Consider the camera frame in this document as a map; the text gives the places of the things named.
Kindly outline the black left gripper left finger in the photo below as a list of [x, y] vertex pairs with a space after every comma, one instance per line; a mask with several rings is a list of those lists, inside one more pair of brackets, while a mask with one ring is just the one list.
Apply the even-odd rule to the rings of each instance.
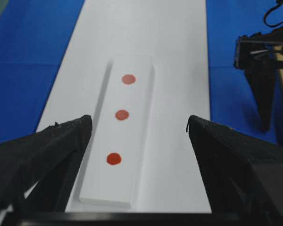
[[84, 115], [0, 144], [0, 212], [63, 212], [92, 135]]

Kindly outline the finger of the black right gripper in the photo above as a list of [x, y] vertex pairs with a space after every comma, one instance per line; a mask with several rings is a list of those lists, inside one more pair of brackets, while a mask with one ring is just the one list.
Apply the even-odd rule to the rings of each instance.
[[268, 131], [271, 124], [276, 72], [269, 69], [249, 68], [244, 70], [244, 74], [257, 104], [261, 128], [263, 131]]

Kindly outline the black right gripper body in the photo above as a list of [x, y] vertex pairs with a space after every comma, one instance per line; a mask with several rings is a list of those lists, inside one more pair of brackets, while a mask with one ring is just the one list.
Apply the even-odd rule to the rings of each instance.
[[274, 60], [271, 54], [283, 55], [283, 26], [270, 33], [255, 33], [252, 36], [240, 36], [236, 40], [233, 65], [244, 70], [252, 63], [266, 63], [273, 68], [283, 69], [283, 61]]

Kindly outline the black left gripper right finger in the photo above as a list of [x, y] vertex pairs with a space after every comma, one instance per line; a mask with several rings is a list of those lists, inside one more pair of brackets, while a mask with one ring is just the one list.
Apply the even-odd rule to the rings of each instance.
[[283, 147], [195, 115], [186, 131], [212, 213], [283, 226]]

